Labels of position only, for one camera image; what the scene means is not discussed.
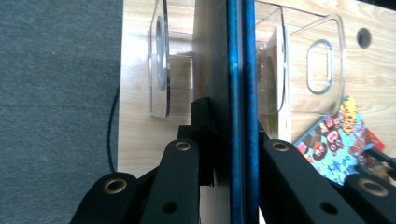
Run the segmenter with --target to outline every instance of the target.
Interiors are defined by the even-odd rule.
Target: wooden table
[[[139,177],[156,167],[178,125],[189,124],[188,111],[166,119],[150,115],[149,27],[154,0],[124,0],[118,171]],[[339,14],[346,32],[346,94],[355,97],[363,118],[396,157],[396,12],[354,0],[269,0],[318,14]],[[367,28],[369,48],[357,32]]]

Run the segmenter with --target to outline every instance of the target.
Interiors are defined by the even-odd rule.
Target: yellow cartoon character
[[[343,131],[346,135],[350,135],[355,129],[356,115],[359,112],[355,99],[348,97],[341,105],[340,111],[343,117]]]

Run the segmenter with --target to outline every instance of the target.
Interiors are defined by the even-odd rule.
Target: wood grain
[[[346,92],[355,97],[368,127],[396,157],[396,13],[355,0],[268,0],[321,15],[339,14],[346,32]],[[193,1],[172,1],[171,5],[193,6]],[[118,170],[137,177],[157,166],[166,144],[177,138],[177,127],[189,123],[189,98],[175,96],[176,113],[167,119],[150,115],[149,27],[154,1],[124,0],[120,86]],[[190,32],[193,15],[184,12],[186,23],[172,21],[176,30]],[[369,48],[357,43],[357,32],[367,28],[372,35]],[[296,117],[306,126],[306,116]]]

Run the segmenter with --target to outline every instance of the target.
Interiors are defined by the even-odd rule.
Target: carpeted floor
[[[121,28],[122,0],[2,0],[0,223],[68,223],[110,173]]]

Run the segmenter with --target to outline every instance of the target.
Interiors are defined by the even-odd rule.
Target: black cable
[[[113,105],[111,106],[110,117],[108,118],[108,126],[107,126],[107,156],[108,156],[108,165],[110,167],[111,173],[115,173],[116,169],[114,168],[113,159],[111,156],[111,145],[110,145],[110,138],[111,138],[111,126],[113,124],[113,117],[114,111],[116,110],[116,104],[119,100],[120,96],[120,86],[117,87],[116,95],[114,96]]]

